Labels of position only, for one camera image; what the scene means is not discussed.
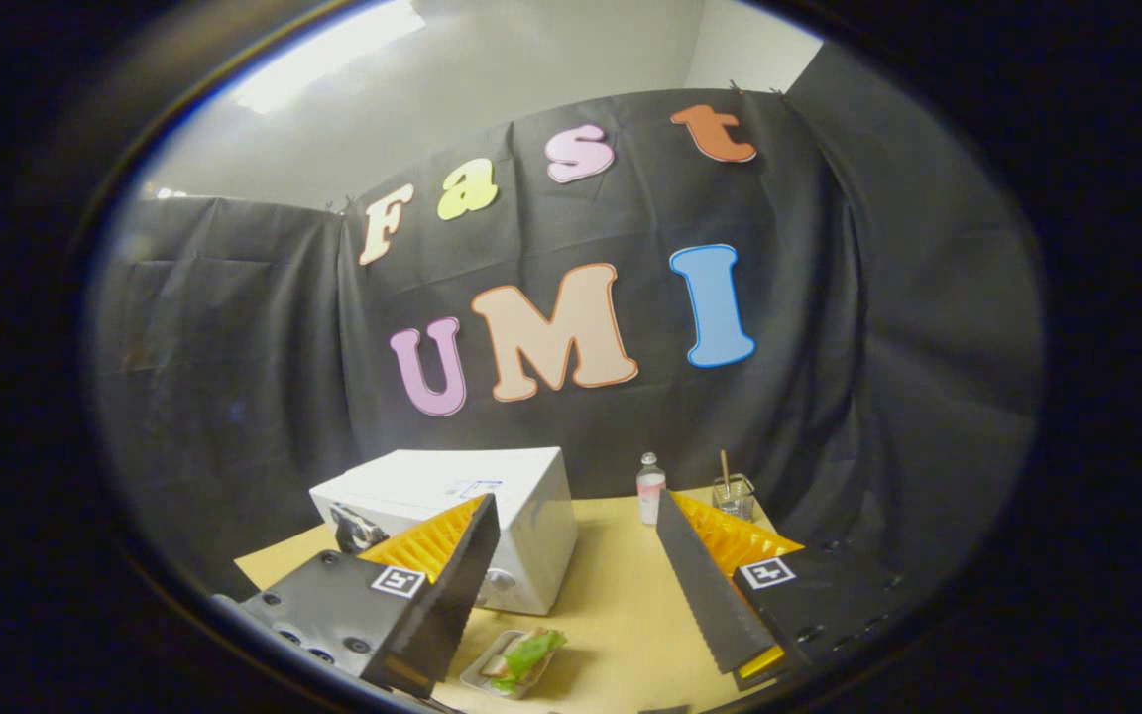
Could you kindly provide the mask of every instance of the foam letter cutout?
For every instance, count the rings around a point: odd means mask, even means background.
[[[522,371],[521,353],[545,384],[553,390],[562,388],[572,344],[580,362],[571,375],[577,385],[605,386],[637,376],[637,362],[625,354],[616,326],[612,282],[616,282],[616,266],[611,264],[574,267],[562,276],[553,320],[545,320],[512,284],[475,297],[471,306],[488,320],[496,352],[499,379],[492,396],[499,402],[517,402],[536,393],[536,380]]]
[[[443,179],[443,199],[440,199],[440,218],[452,220],[466,211],[486,208],[496,199],[491,182],[492,166],[489,159],[471,159]]]
[[[368,215],[368,232],[364,235],[364,251],[359,256],[359,264],[367,266],[391,249],[391,241],[386,240],[386,232],[391,235],[400,230],[400,218],[403,217],[403,204],[412,200],[412,184],[401,186],[393,194],[385,199],[376,200],[368,207],[364,214]]]
[[[403,376],[403,390],[408,392],[412,406],[432,417],[456,415],[466,403],[466,378],[461,371],[461,356],[457,353],[457,330],[461,322],[456,318],[435,320],[426,327],[425,334],[440,345],[440,361],[443,363],[444,387],[437,394],[425,385],[421,372],[421,360],[417,358],[417,345],[421,335],[417,330],[397,331],[391,337],[391,350],[400,360],[400,374]]]
[[[756,158],[755,146],[734,144],[730,139],[725,127],[739,126],[739,118],[733,114],[718,114],[710,105],[695,104],[673,114],[673,123],[685,125],[699,151],[717,161],[749,161]]]
[[[742,334],[730,266],[739,254],[729,244],[698,244],[673,254],[669,266],[690,288],[694,307],[694,347],[686,354],[694,367],[719,367],[745,360],[756,343]]]
[[[568,128],[553,135],[545,144],[545,157],[549,163],[549,177],[558,183],[570,183],[584,177],[600,175],[616,160],[616,153],[606,144],[597,142],[606,136],[602,127],[585,125]]]

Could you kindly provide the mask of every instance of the white box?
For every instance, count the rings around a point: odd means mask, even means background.
[[[312,488],[330,528],[340,503],[391,537],[484,492],[496,494],[499,543],[481,605],[546,615],[557,600],[577,528],[562,450],[394,451]]]

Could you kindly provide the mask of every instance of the ceiling light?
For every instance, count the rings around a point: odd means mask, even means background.
[[[412,9],[409,0],[394,0],[349,15],[254,70],[249,79],[236,87],[236,105],[266,114],[313,81],[337,72],[349,59],[372,53],[423,26],[425,19]]]

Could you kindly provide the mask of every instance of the food container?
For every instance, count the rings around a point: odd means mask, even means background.
[[[711,506],[749,522],[751,521],[753,503],[756,503],[754,492],[756,489],[749,482],[748,476],[742,474],[731,475],[729,484],[725,480],[717,479],[711,484]]]
[[[540,661],[539,665],[536,665],[536,669],[533,669],[533,676],[531,676],[530,682],[525,683],[525,685],[514,685],[513,692],[499,691],[492,685],[491,677],[485,677],[482,674],[482,669],[484,669],[488,661],[490,661],[492,657],[498,656],[500,651],[502,651],[505,647],[514,640],[514,637],[521,637],[524,634],[526,633],[522,632],[522,629],[505,629],[504,633],[496,637],[496,642],[493,642],[491,647],[489,647],[488,650],[478,657],[478,659],[473,660],[473,664],[466,667],[466,671],[461,673],[461,682],[466,683],[468,687],[485,691],[490,696],[499,696],[504,697],[504,699],[522,699],[522,697],[526,695],[526,691],[530,690],[530,688],[536,687],[536,682],[540,681],[540,674],[545,673],[545,668],[548,667],[549,660],[553,660],[553,655],[557,655],[556,650],[554,650],[553,653],[549,655],[544,661]]]

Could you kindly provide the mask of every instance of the black fabric backdrop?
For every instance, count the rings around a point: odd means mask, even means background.
[[[579,498],[633,492],[643,451],[671,488],[710,483],[726,448],[781,532],[851,539],[932,586],[991,523],[1032,438],[1032,248],[928,113],[834,47],[813,66],[787,99],[654,91],[517,119],[389,177],[345,216],[227,199],[128,209],[93,292],[96,386],[146,534],[200,587],[241,596],[251,587],[232,557],[316,523],[312,484],[395,448],[556,444]],[[669,119],[699,103],[738,117],[732,135],[757,157],[699,153]],[[614,166],[554,183],[545,142],[586,122],[606,130]],[[498,198],[440,220],[441,182],[475,158],[492,160]],[[389,252],[359,266],[363,209],[404,183],[417,195]],[[699,369],[667,259],[710,243],[738,249],[756,352]],[[562,275],[598,262],[617,267],[640,374],[560,392],[538,380],[526,401],[494,401],[471,299],[514,284],[548,316]],[[468,398],[431,417],[387,340],[444,316],[461,321]],[[441,388],[434,342],[420,354]]]

